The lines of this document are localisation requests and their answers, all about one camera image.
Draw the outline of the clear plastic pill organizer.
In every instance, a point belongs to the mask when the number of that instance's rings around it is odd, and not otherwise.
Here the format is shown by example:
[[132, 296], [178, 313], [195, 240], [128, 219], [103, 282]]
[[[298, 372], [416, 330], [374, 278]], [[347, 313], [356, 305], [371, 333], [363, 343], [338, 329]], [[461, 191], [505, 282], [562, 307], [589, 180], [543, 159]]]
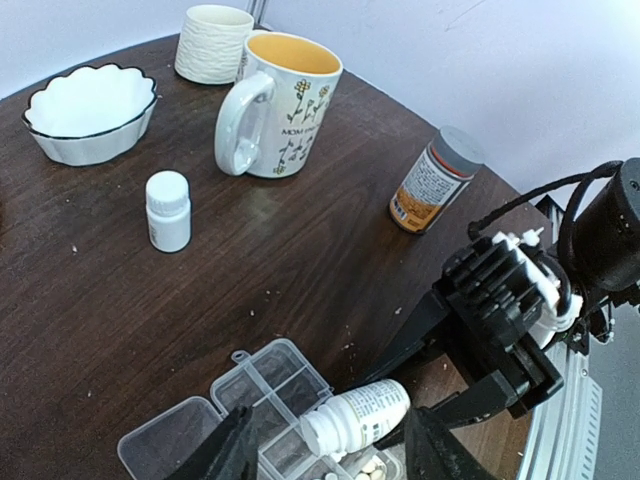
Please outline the clear plastic pill organizer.
[[132, 478], [169, 479], [225, 434], [256, 447], [251, 458], [259, 479], [403, 478], [403, 465], [389, 451], [319, 457], [308, 448], [299, 419], [333, 389], [292, 341], [239, 350], [232, 359], [234, 367], [213, 381], [207, 397], [189, 397], [119, 440], [118, 457]]

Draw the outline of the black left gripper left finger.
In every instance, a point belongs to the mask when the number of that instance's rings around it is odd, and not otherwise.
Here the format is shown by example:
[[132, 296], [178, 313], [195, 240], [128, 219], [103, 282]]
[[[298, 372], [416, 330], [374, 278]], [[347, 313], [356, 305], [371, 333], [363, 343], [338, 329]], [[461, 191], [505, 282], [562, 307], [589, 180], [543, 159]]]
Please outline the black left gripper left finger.
[[172, 474], [173, 479], [256, 479], [258, 436], [254, 409], [232, 410], [193, 454]]

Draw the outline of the small white pill bottle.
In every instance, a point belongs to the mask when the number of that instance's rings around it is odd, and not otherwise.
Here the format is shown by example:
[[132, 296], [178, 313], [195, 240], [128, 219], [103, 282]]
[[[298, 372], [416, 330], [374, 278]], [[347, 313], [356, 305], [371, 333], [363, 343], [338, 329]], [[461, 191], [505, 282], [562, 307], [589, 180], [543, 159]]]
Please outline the small white pill bottle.
[[300, 417], [302, 436], [319, 457], [361, 451], [388, 435], [411, 406], [397, 381], [380, 380], [330, 397]]

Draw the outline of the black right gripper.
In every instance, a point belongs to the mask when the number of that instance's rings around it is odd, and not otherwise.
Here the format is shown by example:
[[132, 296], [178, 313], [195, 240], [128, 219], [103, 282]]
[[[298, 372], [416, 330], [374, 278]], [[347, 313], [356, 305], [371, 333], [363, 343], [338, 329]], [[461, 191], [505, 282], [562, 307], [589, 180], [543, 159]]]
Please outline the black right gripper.
[[[451, 307], [435, 289], [425, 293], [391, 342], [352, 387], [388, 378], [433, 341], [437, 342], [451, 313]], [[448, 429], [482, 423], [503, 411], [514, 418], [523, 417], [564, 385], [559, 371], [529, 334], [504, 349], [482, 338], [466, 319], [454, 319], [450, 330], [449, 357], [468, 388], [429, 407]]]

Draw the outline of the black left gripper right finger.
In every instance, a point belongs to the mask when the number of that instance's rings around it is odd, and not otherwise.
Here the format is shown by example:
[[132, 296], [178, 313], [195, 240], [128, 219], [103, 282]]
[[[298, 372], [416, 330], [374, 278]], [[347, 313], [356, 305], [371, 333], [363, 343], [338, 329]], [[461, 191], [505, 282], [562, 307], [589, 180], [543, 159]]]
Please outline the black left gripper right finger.
[[493, 475], [427, 408], [409, 410], [404, 440], [406, 475], [409, 480], [493, 480]]

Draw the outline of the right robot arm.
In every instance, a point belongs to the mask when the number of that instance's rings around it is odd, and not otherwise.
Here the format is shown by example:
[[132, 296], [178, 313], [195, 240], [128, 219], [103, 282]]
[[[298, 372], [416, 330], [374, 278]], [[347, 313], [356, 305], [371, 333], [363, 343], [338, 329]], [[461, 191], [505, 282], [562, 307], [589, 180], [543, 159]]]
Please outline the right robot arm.
[[450, 428], [502, 411], [521, 417], [549, 400], [563, 378], [547, 350], [577, 352], [606, 341], [605, 305], [639, 302], [639, 162], [610, 161], [567, 178], [574, 190], [557, 241], [484, 230], [496, 209], [467, 229], [468, 244], [449, 257], [380, 357], [360, 377], [366, 385], [414, 357], [447, 355], [464, 391], [435, 406]]

